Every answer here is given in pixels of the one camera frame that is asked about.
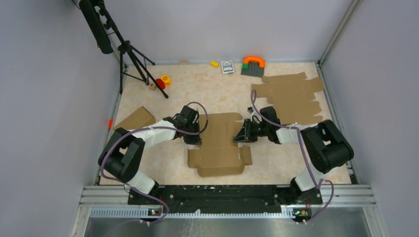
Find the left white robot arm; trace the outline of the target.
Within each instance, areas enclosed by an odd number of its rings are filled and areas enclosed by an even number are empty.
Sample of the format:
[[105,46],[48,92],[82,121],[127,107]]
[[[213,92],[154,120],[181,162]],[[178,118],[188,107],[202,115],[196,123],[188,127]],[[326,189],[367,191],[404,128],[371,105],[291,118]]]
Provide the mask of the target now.
[[155,203],[159,185],[139,169],[144,150],[178,138],[187,145],[200,145],[203,130],[199,118],[198,109],[185,105],[180,113],[153,125],[131,131],[116,129],[98,159],[101,171],[140,191],[139,196],[146,204]]

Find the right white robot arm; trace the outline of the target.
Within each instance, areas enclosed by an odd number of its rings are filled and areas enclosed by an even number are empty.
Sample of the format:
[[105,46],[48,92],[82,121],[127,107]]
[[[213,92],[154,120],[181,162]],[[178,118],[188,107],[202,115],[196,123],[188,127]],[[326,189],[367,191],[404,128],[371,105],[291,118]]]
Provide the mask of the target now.
[[259,137],[267,137],[275,144],[299,144],[302,148],[306,168],[292,178],[290,186],[279,195],[282,204],[304,203],[326,174],[354,158],[353,148],[329,119],[311,125],[283,126],[273,107],[250,111],[252,118],[244,120],[233,142],[254,143]]

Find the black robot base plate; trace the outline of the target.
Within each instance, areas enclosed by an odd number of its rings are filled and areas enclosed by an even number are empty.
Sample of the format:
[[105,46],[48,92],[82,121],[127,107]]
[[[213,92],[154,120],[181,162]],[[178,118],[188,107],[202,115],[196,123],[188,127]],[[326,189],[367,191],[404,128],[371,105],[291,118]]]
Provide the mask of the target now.
[[131,191],[129,205],[159,205],[166,203],[171,214],[262,214],[279,213],[283,205],[322,204],[317,189],[300,192],[281,185],[166,185],[150,193],[150,199]]

